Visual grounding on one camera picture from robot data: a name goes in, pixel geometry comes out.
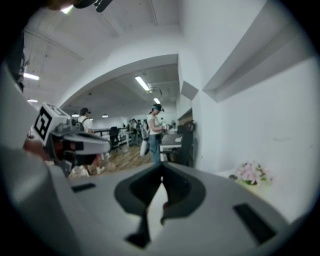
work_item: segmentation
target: white bag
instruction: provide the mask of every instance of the white bag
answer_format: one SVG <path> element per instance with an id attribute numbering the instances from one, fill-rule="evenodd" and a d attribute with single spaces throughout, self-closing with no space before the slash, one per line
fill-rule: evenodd
<path id="1" fill-rule="evenodd" d="M 149 140 L 143 140 L 140 148 L 140 156 L 144 157 L 148 154 L 150 148 Z"/>

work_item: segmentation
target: pink flowers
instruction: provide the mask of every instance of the pink flowers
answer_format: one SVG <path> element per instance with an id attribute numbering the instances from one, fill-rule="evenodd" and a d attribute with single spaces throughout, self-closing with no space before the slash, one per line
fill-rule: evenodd
<path id="1" fill-rule="evenodd" d="M 271 172 L 261 167 L 260 164 L 255 162 L 246 162 L 242 164 L 241 168 L 238 168 L 235 172 L 238 182 L 244 182 L 249 185 L 261 185 L 261 182 L 271 183 L 273 177 Z"/>

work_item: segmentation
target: white ceiling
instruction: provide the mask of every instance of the white ceiling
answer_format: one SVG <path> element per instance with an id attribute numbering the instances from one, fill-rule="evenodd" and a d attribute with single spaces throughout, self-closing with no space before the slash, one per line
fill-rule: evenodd
<path id="1" fill-rule="evenodd" d="M 137 76 L 150 84 L 152 92 L 142 88 L 135 80 Z M 158 98 L 163 105 L 175 105 L 178 94 L 178 66 L 172 64 L 136 71 L 99 84 L 77 97 L 64 110 L 72 115 L 86 107 L 95 119 L 103 114 L 117 117 L 124 111 L 150 108 L 155 103 L 154 98 Z"/>
<path id="2" fill-rule="evenodd" d="M 27 72 L 39 81 L 25 79 L 26 98 L 48 101 L 60 90 L 60 80 L 90 51 L 141 26 L 179 23 L 178 0 L 113 0 L 103 13 L 94 6 L 61 11 L 40 10 L 25 28 Z"/>

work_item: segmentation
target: floor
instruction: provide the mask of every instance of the floor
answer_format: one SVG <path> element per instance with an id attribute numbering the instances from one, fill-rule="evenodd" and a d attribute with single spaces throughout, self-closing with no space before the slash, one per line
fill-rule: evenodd
<path id="1" fill-rule="evenodd" d="M 149 152 L 144 157 L 140 156 L 140 146 L 127 147 L 123 145 L 118 151 L 111 151 L 110 156 L 100 162 L 100 166 L 104 167 L 104 171 L 97 174 L 95 170 L 92 175 L 107 175 L 110 173 L 120 172 L 135 167 L 142 166 L 152 162 L 152 155 Z M 71 174 L 69 178 L 79 177 L 78 174 Z"/>

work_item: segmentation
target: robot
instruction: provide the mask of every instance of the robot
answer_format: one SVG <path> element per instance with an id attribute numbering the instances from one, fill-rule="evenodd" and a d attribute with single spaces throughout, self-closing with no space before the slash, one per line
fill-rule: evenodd
<path id="1" fill-rule="evenodd" d="M 79 124 L 54 105 L 43 103 L 37 112 L 4 65 L 0 77 L 4 110 L 27 116 L 26 122 L 9 123 L 16 129 L 1 124 L 2 182 L 24 223 L 56 253 L 263 255 L 279 246 L 289 230 L 275 209 L 234 181 L 179 164 L 147 164 L 112 175 L 67 179 L 73 165 L 90 164 L 96 154 L 110 149 L 109 142 L 80 131 Z M 30 122 L 55 165 L 22 150 Z M 56 142 L 63 145 L 62 154 L 56 153 Z M 168 203 L 159 220 L 163 230 L 151 241 L 147 208 L 161 183 Z"/>

